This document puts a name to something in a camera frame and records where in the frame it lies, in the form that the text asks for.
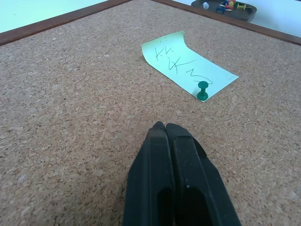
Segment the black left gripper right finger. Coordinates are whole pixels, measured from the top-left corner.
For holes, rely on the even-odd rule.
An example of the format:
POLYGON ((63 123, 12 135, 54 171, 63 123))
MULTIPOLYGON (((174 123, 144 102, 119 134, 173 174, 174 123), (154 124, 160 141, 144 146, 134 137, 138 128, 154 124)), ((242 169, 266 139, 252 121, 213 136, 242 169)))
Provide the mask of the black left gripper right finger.
POLYGON ((166 126, 175 181, 176 226, 241 226, 217 168, 180 125, 166 126))

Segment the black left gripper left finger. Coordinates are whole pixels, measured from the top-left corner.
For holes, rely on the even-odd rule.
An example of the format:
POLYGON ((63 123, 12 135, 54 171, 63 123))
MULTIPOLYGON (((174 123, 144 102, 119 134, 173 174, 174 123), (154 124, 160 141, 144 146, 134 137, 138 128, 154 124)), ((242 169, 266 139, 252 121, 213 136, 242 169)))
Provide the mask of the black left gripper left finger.
POLYGON ((122 226, 172 226, 174 172, 166 128, 149 129, 127 177, 122 226))

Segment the green sticky note with writing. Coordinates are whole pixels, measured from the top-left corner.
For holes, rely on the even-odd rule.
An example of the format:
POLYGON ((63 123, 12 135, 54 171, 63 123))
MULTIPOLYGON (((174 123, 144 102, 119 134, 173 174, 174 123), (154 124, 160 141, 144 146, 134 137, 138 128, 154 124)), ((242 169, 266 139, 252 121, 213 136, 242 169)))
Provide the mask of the green sticky note with writing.
POLYGON ((142 44, 142 52, 149 65, 196 98, 200 81, 209 84, 209 99, 238 78, 188 48, 183 31, 142 44))

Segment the dark brown tray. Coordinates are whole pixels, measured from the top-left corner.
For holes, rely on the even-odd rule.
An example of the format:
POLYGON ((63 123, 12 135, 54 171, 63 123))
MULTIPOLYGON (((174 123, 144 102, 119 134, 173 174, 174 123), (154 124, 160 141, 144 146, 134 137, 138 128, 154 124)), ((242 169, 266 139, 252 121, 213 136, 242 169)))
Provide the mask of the dark brown tray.
POLYGON ((207 2, 209 4, 209 9, 207 9, 207 11, 215 12, 245 22, 251 22, 256 14, 257 8, 255 6, 240 2, 238 0, 228 0, 233 1, 235 4, 233 8, 226 8, 224 14, 221 11, 216 12, 216 8, 222 6, 223 1, 224 0, 195 0, 191 3, 191 6, 203 9, 203 3, 207 2), (237 9, 238 3, 246 4, 246 9, 237 9))

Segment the green pushpin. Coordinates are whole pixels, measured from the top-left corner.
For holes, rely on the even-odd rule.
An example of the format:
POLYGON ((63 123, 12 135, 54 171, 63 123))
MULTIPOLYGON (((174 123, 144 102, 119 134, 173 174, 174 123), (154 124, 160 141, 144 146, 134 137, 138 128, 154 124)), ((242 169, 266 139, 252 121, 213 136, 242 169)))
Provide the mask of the green pushpin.
POLYGON ((197 94, 197 98, 201 101, 206 101, 208 99, 208 94, 206 93, 206 89, 208 88, 209 84, 206 81, 200 81, 198 83, 198 87, 200 91, 197 94))

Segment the cork board with wooden frame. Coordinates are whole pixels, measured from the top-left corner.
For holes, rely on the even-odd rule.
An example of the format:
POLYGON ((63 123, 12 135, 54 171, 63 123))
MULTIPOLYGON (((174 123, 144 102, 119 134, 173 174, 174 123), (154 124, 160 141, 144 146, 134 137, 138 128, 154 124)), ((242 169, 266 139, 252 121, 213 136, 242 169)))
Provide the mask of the cork board with wooden frame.
POLYGON ((156 122, 186 128, 244 226, 301 226, 301 46, 134 0, 0 47, 0 226, 120 226, 156 122), (186 45, 238 76, 201 103, 144 59, 186 45))

